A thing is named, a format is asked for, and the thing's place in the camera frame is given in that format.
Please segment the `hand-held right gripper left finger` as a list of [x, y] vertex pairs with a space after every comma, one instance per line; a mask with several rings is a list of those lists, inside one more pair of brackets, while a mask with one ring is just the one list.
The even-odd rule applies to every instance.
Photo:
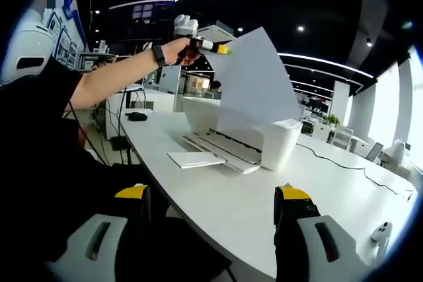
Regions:
[[151, 195], [137, 184], [118, 192], [67, 240], [66, 281], [134, 281], [145, 265]]

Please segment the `person's left hand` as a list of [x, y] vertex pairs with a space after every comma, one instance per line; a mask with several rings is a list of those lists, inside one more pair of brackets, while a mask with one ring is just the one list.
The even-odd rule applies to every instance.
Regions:
[[200, 51], [190, 46], [189, 38], [177, 38], [161, 46], [165, 61], [169, 65], [192, 65]]

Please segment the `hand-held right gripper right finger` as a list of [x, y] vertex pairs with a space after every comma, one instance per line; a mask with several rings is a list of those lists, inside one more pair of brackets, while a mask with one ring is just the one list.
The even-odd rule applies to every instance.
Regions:
[[274, 193], [276, 281], [361, 281], [367, 265], [356, 241], [309, 194], [291, 186]]

